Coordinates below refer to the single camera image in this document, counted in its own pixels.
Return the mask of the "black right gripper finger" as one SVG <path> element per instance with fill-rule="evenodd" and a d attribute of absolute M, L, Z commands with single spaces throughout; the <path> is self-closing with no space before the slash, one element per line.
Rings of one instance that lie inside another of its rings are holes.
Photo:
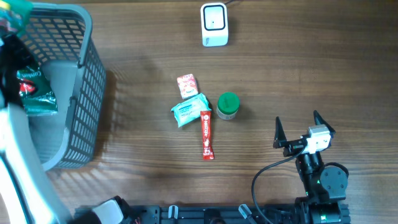
<path fill-rule="evenodd" d="M 331 134 L 335 134 L 336 131 L 321 117 L 317 110 L 313 111 L 313 117 L 316 125 L 324 124 Z"/>
<path fill-rule="evenodd" d="M 287 138 L 285 136 L 285 132 L 283 130 L 281 120 L 277 116 L 275 118 L 275 135 L 274 135 L 273 148 L 285 147 L 286 142 L 287 142 Z"/>

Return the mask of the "green glove package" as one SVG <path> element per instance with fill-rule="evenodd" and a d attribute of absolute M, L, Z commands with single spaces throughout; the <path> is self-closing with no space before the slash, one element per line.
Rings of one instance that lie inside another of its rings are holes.
<path fill-rule="evenodd" d="M 1 1 L 1 37 L 15 34 L 21 39 L 30 19 L 33 5 L 29 1 Z M 55 93 L 33 56 L 33 62 L 17 71 L 19 94 L 23 108 L 29 116 L 55 114 L 58 112 Z M 1 95 L 1 107 L 4 98 Z"/>

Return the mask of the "red coffee stick sachet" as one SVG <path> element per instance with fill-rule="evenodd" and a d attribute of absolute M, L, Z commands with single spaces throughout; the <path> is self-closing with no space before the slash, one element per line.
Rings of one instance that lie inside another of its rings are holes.
<path fill-rule="evenodd" d="M 213 160 L 215 158 L 211 145 L 211 111 L 200 111 L 201 132 L 203 145 L 203 159 Z"/>

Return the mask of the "teal wet wipes pack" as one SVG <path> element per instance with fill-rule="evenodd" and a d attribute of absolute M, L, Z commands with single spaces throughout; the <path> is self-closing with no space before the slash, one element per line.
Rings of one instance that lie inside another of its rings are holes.
<path fill-rule="evenodd" d="M 202 111 L 211 111 L 206 96 L 202 93 L 185 100 L 171 110 L 179 128 L 200 117 Z"/>

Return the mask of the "orange candy pack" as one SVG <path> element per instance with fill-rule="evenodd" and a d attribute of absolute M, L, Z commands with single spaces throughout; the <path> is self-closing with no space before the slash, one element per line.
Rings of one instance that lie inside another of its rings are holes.
<path fill-rule="evenodd" d="M 178 77 L 177 84 L 183 100 L 189 99 L 198 94 L 198 87 L 193 74 L 187 74 Z"/>

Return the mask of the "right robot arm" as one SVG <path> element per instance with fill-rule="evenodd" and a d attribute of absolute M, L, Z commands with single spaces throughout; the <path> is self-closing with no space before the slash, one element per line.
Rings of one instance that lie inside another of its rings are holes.
<path fill-rule="evenodd" d="M 274 148 L 284 157 L 295 159 L 296 169 L 306 191 L 295 200 L 300 223 L 350 223 L 346 199 L 348 169 L 336 162 L 323 162 L 321 152 L 331 147 L 336 131 L 313 112 L 315 124 L 297 140 L 289 141 L 279 117 L 275 119 Z"/>

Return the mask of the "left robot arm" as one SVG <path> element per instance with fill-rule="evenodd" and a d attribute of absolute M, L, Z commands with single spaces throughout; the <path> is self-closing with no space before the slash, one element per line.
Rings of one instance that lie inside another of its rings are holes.
<path fill-rule="evenodd" d="M 69 209 L 37 155 L 16 72 L 33 61 L 14 34 L 1 37 L 1 197 L 11 223 L 67 223 Z"/>

